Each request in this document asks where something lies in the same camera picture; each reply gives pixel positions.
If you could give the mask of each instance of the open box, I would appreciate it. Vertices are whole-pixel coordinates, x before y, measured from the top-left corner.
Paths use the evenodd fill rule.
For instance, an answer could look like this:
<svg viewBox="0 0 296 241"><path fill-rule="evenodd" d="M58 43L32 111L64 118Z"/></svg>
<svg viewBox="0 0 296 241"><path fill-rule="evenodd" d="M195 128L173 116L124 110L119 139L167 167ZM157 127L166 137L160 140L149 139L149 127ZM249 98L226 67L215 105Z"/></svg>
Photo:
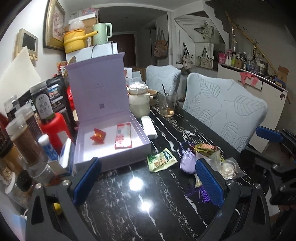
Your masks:
<svg viewBox="0 0 296 241"><path fill-rule="evenodd" d="M151 154L150 140L129 111L123 56L102 56L66 67L80 122L74 163L98 157L103 172L145 160ZM116 126L126 122L131 123L132 147L115 149ZM104 144L90 139L94 128L107 133Z"/></svg>

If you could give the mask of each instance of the drinking glass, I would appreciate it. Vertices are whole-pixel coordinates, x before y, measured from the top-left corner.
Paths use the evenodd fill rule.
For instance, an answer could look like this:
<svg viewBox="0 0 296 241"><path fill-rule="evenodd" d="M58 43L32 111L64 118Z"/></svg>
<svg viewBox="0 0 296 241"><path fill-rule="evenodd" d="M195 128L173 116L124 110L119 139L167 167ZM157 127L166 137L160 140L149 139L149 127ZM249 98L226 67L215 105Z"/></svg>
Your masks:
<svg viewBox="0 0 296 241"><path fill-rule="evenodd" d="M171 117L175 113L175 106L177 101L177 93L168 94L169 91L165 91L167 94L165 96L163 90L158 91L157 101L159 105L159 112L164 117Z"/></svg>

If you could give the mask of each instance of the framed picture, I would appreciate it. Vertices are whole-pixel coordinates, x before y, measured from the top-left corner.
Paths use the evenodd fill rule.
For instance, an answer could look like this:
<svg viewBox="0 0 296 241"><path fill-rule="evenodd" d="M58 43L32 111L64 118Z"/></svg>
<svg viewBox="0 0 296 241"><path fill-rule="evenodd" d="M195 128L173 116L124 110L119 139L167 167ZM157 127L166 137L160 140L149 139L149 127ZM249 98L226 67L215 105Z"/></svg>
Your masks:
<svg viewBox="0 0 296 241"><path fill-rule="evenodd" d="M58 0L48 0L44 17L43 47L63 50L65 10Z"/></svg>

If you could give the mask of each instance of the metal bolt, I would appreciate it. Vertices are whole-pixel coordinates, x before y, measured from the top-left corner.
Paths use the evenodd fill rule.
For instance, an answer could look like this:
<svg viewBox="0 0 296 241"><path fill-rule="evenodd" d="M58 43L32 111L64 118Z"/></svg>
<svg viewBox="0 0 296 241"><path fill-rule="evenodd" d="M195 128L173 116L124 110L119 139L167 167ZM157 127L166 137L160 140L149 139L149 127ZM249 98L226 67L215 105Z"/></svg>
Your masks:
<svg viewBox="0 0 296 241"><path fill-rule="evenodd" d="M281 185L280 188L279 188L279 190L280 190L281 192L283 192L285 189L286 189L286 185Z"/></svg>
<svg viewBox="0 0 296 241"><path fill-rule="evenodd" d="M68 186L69 184L70 184L70 181L69 181L69 180L64 180L64 181L63 181L63 185L64 185L64 186Z"/></svg>
<svg viewBox="0 0 296 241"><path fill-rule="evenodd" d="M42 184L41 183L37 183L36 186L35 186L36 189L39 189L41 187L42 187Z"/></svg>
<svg viewBox="0 0 296 241"><path fill-rule="evenodd" d="M255 183L255 188L260 189L261 188L261 185L258 184L258 183Z"/></svg>
<svg viewBox="0 0 296 241"><path fill-rule="evenodd" d="M228 184L229 186L233 186L233 185L235 184L235 181L234 181L234 180L228 180L228 181L227 181L227 184Z"/></svg>

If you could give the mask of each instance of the yellow object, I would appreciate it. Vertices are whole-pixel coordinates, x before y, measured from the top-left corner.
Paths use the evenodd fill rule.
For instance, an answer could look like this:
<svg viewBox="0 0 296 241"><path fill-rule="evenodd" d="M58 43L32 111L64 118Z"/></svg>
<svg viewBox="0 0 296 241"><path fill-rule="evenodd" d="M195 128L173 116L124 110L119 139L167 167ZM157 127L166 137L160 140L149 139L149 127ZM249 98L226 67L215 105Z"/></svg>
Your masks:
<svg viewBox="0 0 296 241"><path fill-rule="evenodd" d="M87 38L98 34L98 31L85 34L84 29L66 32L64 35L65 53L70 53L87 47Z"/></svg>
<svg viewBox="0 0 296 241"><path fill-rule="evenodd" d="M61 205L59 203L54 202L54 209L56 210L57 215L61 215L63 212Z"/></svg>

